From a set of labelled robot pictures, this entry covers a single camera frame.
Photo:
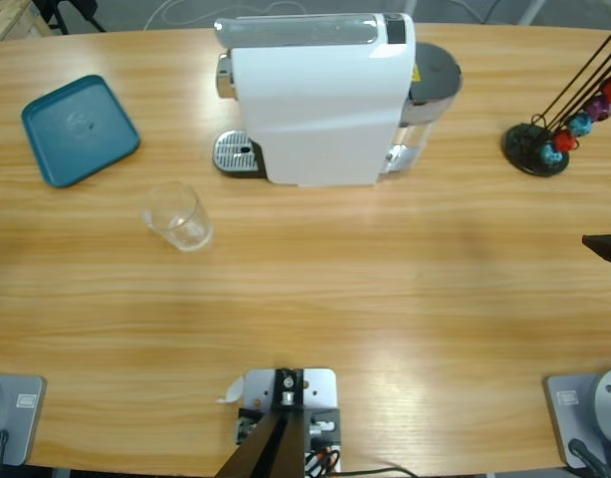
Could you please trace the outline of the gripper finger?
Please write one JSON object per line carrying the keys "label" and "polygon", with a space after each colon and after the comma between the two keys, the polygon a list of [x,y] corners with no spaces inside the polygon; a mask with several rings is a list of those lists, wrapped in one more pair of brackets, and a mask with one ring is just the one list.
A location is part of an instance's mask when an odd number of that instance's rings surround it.
{"label": "gripper finger", "polygon": [[583,235],[582,244],[605,261],[611,263],[611,234]]}

